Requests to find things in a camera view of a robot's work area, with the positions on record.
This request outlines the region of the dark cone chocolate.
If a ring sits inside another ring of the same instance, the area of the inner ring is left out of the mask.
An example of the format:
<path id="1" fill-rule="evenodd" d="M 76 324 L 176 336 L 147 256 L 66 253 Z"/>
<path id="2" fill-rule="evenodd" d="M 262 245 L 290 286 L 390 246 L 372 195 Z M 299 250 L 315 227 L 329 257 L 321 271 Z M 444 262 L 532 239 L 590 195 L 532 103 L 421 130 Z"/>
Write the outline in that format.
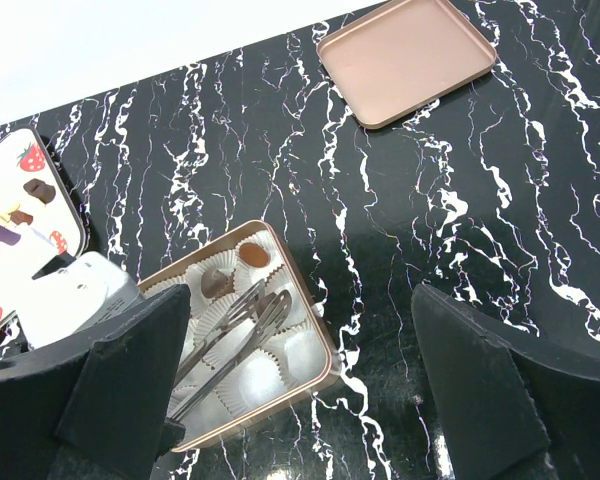
<path id="1" fill-rule="evenodd" d="M 219 298 L 232 291 L 233 275 L 219 269 L 206 270 L 201 276 L 200 289 L 206 299 Z"/>

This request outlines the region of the round brown chocolate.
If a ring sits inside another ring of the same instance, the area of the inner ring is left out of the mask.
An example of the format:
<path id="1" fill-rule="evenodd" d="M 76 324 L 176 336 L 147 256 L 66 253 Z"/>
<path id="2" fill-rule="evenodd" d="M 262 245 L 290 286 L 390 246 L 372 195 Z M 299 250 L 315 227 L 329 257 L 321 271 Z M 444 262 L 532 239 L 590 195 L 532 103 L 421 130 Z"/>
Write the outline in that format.
<path id="1" fill-rule="evenodd" d="M 252 242 L 241 244 L 238 255 L 242 262 L 253 268 L 264 268 L 270 262 L 269 253 L 260 245 Z"/>

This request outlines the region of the metal tongs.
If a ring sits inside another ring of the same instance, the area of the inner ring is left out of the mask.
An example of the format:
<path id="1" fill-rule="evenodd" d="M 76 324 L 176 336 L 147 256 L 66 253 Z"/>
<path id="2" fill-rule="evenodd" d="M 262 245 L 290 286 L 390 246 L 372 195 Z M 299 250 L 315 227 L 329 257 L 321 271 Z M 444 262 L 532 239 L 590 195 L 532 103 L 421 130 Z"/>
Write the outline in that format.
<path id="1" fill-rule="evenodd" d="M 170 410 L 169 418 L 174 421 L 182 420 L 227 375 L 274 336 L 291 313 L 292 304 L 293 298 L 289 290 L 267 293 L 262 280 L 242 293 L 209 333 L 195 342 L 195 348 L 179 366 L 175 377 L 176 384 L 180 384 L 204 357 L 216 354 L 220 358 L 219 364 L 212 368 L 212 375 L 196 390 L 186 394 Z"/>

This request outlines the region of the rose gold chocolate box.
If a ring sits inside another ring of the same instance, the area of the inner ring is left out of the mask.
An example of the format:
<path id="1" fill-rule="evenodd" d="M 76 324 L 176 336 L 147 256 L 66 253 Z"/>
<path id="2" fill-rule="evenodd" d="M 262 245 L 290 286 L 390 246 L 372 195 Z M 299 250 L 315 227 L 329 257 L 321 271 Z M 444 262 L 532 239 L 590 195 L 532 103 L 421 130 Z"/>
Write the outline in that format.
<path id="1" fill-rule="evenodd" d="M 239 246 L 252 242 L 270 256 L 264 268 L 253 268 L 241 261 Z M 200 289 L 202 274 L 219 269 L 233 275 L 233 289 L 219 298 L 206 299 Z M 175 451 L 207 447 L 237 433 L 257 421 L 311 393 L 333 384 L 339 374 L 335 347 L 321 315 L 312 300 L 287 246 L 273 228 L 251 220 L 229 231 L 207 246 L 183 257 L 139 284 L 151 297 L 183 284 L 190 290 L 190 317 L 180 365 L 193 351 L 233 302 L 250 286 L 262 280 L 267 293 L 289 290 L 292 311 L 279 331 L 257 348 L 224 378 L 212 392 L 185 417 L 176 421 L 185 428 Z M 212 375 L 220 358 L 210 354 L 174 385 L 168 415 L 186 394 L 196 390 Z"/>

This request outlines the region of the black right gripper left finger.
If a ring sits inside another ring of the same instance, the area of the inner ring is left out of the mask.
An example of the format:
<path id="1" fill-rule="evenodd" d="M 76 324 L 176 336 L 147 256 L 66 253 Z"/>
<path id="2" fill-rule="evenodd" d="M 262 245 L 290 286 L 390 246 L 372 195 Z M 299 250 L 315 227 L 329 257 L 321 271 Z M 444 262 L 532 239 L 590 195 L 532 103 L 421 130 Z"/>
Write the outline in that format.
<path id="1" fill-rule="evenodd" d="M 0 360 L 0 479 L 147 479 L 184 436 L 167 417 L 190 314 L 170 287 Z"/>

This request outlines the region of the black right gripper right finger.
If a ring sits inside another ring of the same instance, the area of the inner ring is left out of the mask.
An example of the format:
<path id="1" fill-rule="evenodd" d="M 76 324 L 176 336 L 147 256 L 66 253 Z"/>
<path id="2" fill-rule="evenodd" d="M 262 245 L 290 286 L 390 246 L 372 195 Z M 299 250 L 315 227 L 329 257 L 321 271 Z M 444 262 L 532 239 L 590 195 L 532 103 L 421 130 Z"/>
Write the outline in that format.
<path id="1" fill-rule="evenodd" d="M 429 284 L 411 311 L 456 478 L 600 479 L 600 359 Z"/>

